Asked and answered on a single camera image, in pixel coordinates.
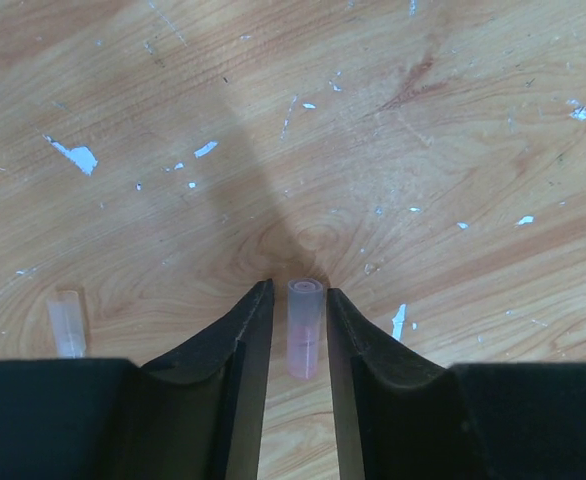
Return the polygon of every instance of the clear plastic tube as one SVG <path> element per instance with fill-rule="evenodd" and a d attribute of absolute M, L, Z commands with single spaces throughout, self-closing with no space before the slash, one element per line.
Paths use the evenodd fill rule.
<path fill-rule="evenodd" d="M 317 373 L 324 286 L 312 278 L 288 286 L 286 362 L 292 376 L 308 380 Z"/>
<path fill-rule="evenodd" d="M 81 358 L 86 352 L 80 296 L 74 291 L 55 292 L 46 300 L 57 353 Z"/>

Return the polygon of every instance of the black object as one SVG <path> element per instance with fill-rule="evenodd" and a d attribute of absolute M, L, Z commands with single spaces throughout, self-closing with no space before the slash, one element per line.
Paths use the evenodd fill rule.
<path fill-rule="evenodd" d="M 273 283 L 138 368 L 0 361 L 0 479 L 253 479 Z"/>
<path fill-rule="evenodd" d="M 444 369 L 338 289 L 327 323 L 341 479 L 586 479 L 586 364 Z"/>

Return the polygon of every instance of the translucent cylinder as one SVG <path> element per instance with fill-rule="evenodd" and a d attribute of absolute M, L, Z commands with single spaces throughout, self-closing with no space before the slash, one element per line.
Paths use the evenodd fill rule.
<path fill-rule="evenodd" d="M 312 278 L 288 286 L 286 363 L 292 376 L 308 380 L 317 373 L 324 286 Z"/>
<path fill-rule="evenodd" d="M 81 358 L 86 352 L 82 307 L 77 292 L 56 292 L 46 300 L 57 353 L 64 358 Z"/>

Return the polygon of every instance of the wooden table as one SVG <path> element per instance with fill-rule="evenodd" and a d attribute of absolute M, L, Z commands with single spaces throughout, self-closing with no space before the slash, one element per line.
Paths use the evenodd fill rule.
<path fill-rule="evenodd" d="M 337 478 L 306 275 L 443 365 L 586 360 L 586 2 L 0 0 L 0 358 L 56 289 L 142 363 L 273 277 L 260 477 Z"/>

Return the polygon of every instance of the wood grain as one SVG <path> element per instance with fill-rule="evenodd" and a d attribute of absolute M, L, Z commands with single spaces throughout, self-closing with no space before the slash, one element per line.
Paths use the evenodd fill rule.
<path fill-rule="evenodd" d="M 586 360 L 586 2 L 409 4 L 0 0 L 0 358 L 55 355 L 55 289 L 142 363 L 272 276 L 263 479 L 338 476 L 325 343 L 286 374 L 291 277 L 389 333 L 406 303 L 442 365 Z"/>

